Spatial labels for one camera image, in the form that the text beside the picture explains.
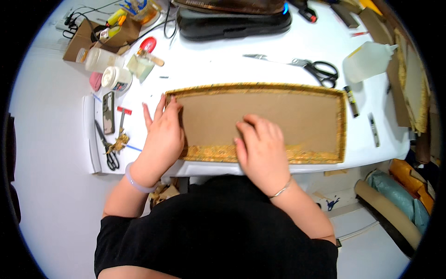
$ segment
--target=silver bangle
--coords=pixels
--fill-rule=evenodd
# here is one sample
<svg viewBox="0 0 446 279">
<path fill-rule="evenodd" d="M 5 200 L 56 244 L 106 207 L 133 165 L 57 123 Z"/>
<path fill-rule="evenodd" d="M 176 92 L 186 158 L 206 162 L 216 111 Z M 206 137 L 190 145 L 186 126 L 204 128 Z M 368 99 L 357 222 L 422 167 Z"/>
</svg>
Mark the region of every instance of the silver bangle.
<svg viewBox="0 0 446 279">
<path fill-rule="evenodd" d="M 293 179 L 292 176 L 289 177 L 288 182 L 285 184 L 285 187 L 283 187 L 282 190 L 280 190 L 279 192 L 277 192 L 277 194 L 273 195 L 273 196 L 269 196 L 268 198 L 272 199 L 273 197 L 277 197 L 278 195 L 280 195 L 283 191 L 285 191 L 286 189 L 288 189 L 289 185 L 291 184 L 291 180 Z"/>
<path fill-rule="evenodd" d="M 147 187 L 143 187 L 141 185 L 139 185 L 138 183 L 136 183 L 132 177 L 130 176 L 130 166 L 133 164 L 133 162 L 129 163 L 126 167 L 125 167 L 125 177 L 127 177 L 127 180 L 129 181 L 129 183 L 135 187 L 135 189 L 137 189 L 138 191 L 148 194 L 148 193 L 153 193 L 155 192 L 155 190 L 158 187 L 158 183 L 155 184 L 155 186 L 151 187 L 151 188 L 147 188 Z"/>
</svg>

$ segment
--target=tray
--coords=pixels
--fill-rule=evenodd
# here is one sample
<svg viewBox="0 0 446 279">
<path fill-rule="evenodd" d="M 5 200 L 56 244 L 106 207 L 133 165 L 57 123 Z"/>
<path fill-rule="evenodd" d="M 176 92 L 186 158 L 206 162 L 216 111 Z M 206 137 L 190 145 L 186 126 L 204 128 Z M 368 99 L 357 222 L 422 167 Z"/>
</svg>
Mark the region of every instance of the tray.
<svg viewBox="0 0 446 279">
<path fill-rule="evenodd" d="M 223 83 L 167 91 L 166 105 L 172 96 L 184 106 L 180 123 L 186 144 L 180 159 L 238 162 L 231 140 L 238 136 L 235 122 L 257 113 L 281 126 L 289 163 L 344 161 L 343 91 L 292 83 Z"/>
</svg>

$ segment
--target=white table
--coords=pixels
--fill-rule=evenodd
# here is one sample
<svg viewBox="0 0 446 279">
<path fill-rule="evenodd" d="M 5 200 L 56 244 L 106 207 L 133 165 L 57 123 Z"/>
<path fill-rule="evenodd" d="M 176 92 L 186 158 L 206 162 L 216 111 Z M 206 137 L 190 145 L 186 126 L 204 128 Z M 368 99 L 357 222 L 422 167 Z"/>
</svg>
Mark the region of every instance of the white table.
<svg viewBox="0 0 446 279">
<path fill-rule="evenodd" d="M 147 35 L 157 39 L 153 54 L 164 59 L 164 67 L 152 70 L 147 79 L 140 84 L 133 78 L 130 89 L 122 96 L 117 94 L 115 106 L 131 109 L 132 115 L 124 119 L 124 129 L 129 135 L 129 144 L 138 148 L 144 146 L 147 131 L 142 112 L 142 102 L 149 105 L 151 116 L 159 102 L 161 93 L 189 86 L 230 82 L 283 82 L 319 85 L 316 79 L 299 67 L 244 58 L 242 54 L 266 54 L 280 56 L 291 61 L 302 58 L 311 61 L 322 60 L 334 64 L 339 70 L 337 89 L 346 86 L 342 61 L 364 42 L 373 41 L 370 35 L 351 37 L 351 33 L 366 31 L 361 24 L 357 29 L 348 29 L 328 5 L 311 3 L 316 10 L 318 21 L 310 24 L 301 17 L 297 9 L 290 5 L 293 17 L 291 29 L 283 34 L 252 36 L 240 39 L 225 39 L 212 42 L 190 42 L 175 37 L 164 39 L 162 27 Z M 136 53 L 140 42 L 135 43 L 125 54 L 126 63 Z M 353 91 L 360 116 L 353 119 L 350 105 L 347 104 L 347 144 L 345 160 L 339 164 L 290 165 L 292 173 L 330 171 L 368 165 L 392 158 L 404 159 L 409 151 L 408 129 L 398 127 L 393 106 L 392 94 L 386 94 L 388 78 L 385 73 L 365 80 Z M 96 93 L 100 98 L 109 90 L 102 88 Z M 96 120 L 102 125 L 102 108 L 96 103 Z M 380 138 L 380 147 L 375 147 L 368 114 L 373 113 Z M 120 113 L 115 111 L 115 135 L 107 135 L 109 142 L 118 136 Z M 134 161 L 139 152 L 125 148 L 118 155 L 121 167 L 116 171 L 108 169 L 106 158 L 102 155 L 103 146 L 96 137 L 99 160 L 103 173 L 123 174 L 125 166 Z M 165 174 L 171 176 L 198 175 L 242 175 L 236 163 L 190 162 L 178 160 Z"/>
</svg>

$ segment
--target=smartphone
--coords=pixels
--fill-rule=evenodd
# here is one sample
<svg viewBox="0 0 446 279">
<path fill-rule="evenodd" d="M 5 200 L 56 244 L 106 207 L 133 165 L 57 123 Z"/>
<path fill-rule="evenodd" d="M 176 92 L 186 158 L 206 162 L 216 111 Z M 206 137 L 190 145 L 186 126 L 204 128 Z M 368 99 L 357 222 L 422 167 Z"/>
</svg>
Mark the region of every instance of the smartphone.
<svg viewBox="0 0 446 279">
<path fill-rule="evenodd" d="M 115 93 L 110 91 L 102 99 L 102 115 L 104 134 L 115 132 Z"/>
</svg>

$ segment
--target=red jar lid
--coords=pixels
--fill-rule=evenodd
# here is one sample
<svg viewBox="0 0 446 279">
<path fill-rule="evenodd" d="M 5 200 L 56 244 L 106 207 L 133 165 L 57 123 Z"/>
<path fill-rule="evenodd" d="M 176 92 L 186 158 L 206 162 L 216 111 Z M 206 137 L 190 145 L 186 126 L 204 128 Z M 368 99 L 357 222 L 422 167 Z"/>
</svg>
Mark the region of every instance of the red jar lid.
<svg viewBox="0 0 446 279">
<path fill-rule="evenodd" d="M 157 45 L 157 40 L 154 37 L 148 37 L 147 39 L 142 41 L 140 49 L 150 53 L 153 51 L 156 45 Z"/>
</svg>

